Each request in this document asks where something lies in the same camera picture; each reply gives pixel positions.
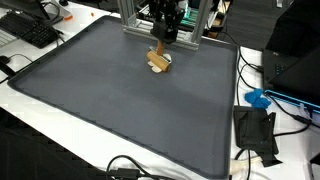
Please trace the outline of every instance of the gray mat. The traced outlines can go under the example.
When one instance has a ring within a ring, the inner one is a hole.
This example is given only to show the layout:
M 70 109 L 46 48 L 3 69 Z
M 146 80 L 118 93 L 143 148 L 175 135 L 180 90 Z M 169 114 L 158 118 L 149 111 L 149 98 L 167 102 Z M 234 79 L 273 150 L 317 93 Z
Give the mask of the gray mat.
M 156 42 L 123 33 L 118 21 L 101 18 L 9 85 L 206 178 L 226 179 L 237 48 L 209 40 L 198 52 L 168 46 L 171 72 L 155 74 L 146 53 Z

